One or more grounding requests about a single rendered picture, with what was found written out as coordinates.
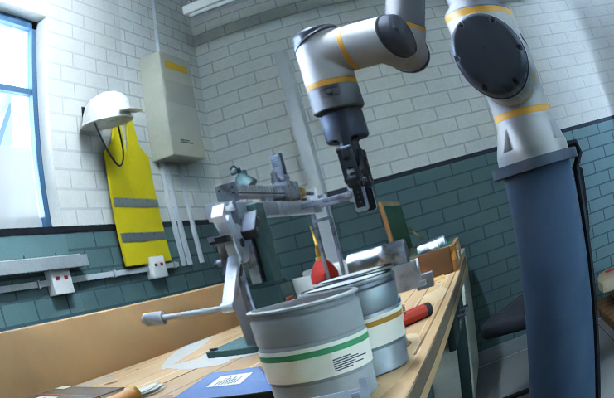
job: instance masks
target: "blue book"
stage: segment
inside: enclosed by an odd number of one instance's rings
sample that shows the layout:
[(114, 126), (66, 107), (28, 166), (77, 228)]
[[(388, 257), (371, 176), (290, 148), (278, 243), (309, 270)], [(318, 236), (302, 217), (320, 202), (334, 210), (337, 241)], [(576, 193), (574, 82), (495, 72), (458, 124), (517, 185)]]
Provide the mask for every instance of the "blue book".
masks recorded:
[(183, 391), (178, 398), (224, 398), (224, 397), (272, 398), (271, 386), (264, 371), (250, 367), (239, 371), (210, 373), (194, 386)]

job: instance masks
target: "blue cylindrical column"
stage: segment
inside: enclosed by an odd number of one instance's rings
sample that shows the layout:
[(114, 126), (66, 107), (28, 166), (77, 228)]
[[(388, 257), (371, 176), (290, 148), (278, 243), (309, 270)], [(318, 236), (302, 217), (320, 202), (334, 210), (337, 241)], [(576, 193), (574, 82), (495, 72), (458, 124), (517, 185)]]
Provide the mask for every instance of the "blue cylindrical column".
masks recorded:
[(569, 160), (505, 180), (519, 252), (532, 398), (595, 398), (592, 295)]

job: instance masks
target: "notebook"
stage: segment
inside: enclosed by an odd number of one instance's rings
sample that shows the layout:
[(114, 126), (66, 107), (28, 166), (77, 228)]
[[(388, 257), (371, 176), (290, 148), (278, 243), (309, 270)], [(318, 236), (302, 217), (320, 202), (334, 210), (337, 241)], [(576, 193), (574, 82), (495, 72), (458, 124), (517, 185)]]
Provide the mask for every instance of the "notebook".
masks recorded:
[(123, 387), (59, 387), (30, 398), (63, 398), (79, 396), (81, 398), (106, 398), (121, 391)]
[(273, 398), (264, 371), (251, 367), (239, 371), (210, 373), (177, 398)]

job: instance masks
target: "white hard hat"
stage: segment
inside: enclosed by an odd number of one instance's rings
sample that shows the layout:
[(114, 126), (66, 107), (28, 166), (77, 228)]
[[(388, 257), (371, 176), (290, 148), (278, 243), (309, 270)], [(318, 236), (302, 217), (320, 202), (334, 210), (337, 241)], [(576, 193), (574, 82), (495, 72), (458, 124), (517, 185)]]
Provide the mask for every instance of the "white hard hat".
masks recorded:
[(118, 91), (105, 91), (85, 106), (84, 120), (81, 131), (96, 131), (94, 123), (99, 130), (111, 129), (132, 120), (132, 113), (142, 112), (139, 108), (130, 108), (128, 97)]

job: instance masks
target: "window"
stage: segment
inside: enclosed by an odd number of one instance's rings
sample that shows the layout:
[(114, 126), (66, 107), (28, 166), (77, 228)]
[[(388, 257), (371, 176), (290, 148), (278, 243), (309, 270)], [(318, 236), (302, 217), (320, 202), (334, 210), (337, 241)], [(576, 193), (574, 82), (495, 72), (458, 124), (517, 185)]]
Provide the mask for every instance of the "window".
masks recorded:
[(36, 30), (0, 13), (0, 228), (51, 226), (36, 90)]

